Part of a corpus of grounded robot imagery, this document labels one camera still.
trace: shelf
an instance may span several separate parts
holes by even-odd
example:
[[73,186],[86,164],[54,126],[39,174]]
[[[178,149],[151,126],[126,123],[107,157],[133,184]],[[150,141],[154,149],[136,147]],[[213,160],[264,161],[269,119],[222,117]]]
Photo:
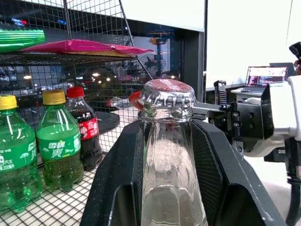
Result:
[[79,226],[96,168],[84,171],[84,178],[65,193],[60,189],[49,191],[43,179],[44,168],[39,168],[43,181],[40,199],[31,202],[25,211],[15,214],[7,210],[0,215],[0,225],[9,226]]
[[0,53],[0,65],[81,65],[98,62],[133,60],[130,56],[99,56],[79,54],[55,54],[55,53]]

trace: white wall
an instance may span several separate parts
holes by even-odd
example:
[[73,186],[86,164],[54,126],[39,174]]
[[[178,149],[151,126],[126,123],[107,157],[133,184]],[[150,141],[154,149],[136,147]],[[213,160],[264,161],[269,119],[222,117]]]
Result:
[[288,46],[301,41],[301,1],[293,0],[286,42],[290,6],[290,0],[210,0],[206,87],[244,83],[248,66],[295,61]]
[[[24,0],[63,7],[63,0]],[[68,7],[90,13],[120,16],[118,0],[67,0]],[[204,31],[204,0],[121,0],[128,19]]]

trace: pink package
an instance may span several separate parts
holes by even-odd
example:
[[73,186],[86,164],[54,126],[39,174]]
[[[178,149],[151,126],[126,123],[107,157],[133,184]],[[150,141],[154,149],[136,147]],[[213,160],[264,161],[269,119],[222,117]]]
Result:
[[93,54],[97,55],[99,53],[110,53],[114,55],[114,52],[118,54],[125,55],[136,55],[146,52],[154,52],[152,49],[142,49],[130,46],[121,46],[115,44],[103,44],[97,41],[89,40],[66,40],[66,41],[56,41],[45,44],[40,44],[25,48],[21,50],[22,52],[48,52],[48,53],[73,53],[73,54]]

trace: green soda bottle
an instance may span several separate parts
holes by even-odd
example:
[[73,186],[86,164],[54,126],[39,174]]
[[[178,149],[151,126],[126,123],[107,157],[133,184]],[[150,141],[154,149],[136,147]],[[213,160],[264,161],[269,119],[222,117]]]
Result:
[[16,108],[15,96],[0,95],[0,212],[21,212],[42,194],[34,130]]
[[44,180],[50,189],[68,192],[83,179],[84,169],[79,159],[79,126],[65,107],[61,90],[43,93],[46,112],[39,123],[37,138],[45,165]]

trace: cola bottle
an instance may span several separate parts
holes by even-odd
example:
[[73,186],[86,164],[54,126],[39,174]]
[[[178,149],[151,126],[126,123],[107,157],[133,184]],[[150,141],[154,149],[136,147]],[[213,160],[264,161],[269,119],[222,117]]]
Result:
[[84,89],[72,87],[67,89],[67,109],[79,123],[80,158],[84,170],[94,169],[102,160],[102,149],[99,144],[97,117],[93,109],[84,100]]

